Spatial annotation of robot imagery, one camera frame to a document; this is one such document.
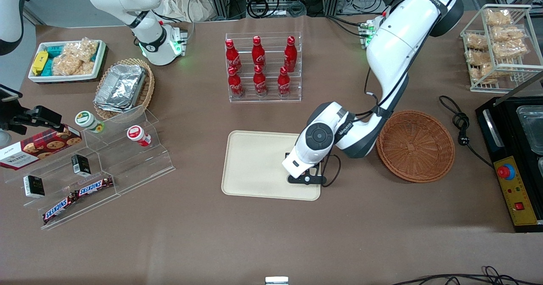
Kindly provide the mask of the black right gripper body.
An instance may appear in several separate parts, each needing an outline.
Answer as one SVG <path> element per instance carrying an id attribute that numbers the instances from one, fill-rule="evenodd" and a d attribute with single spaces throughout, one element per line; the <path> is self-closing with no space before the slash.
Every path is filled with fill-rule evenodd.
<path id="1" fill-rule="evenodd" d="M 27 126 L 34 126 L 29 109 L 22 107 L 18 100 L 0 102 L 0 128 L 4 131 L 25 135 Z"/>

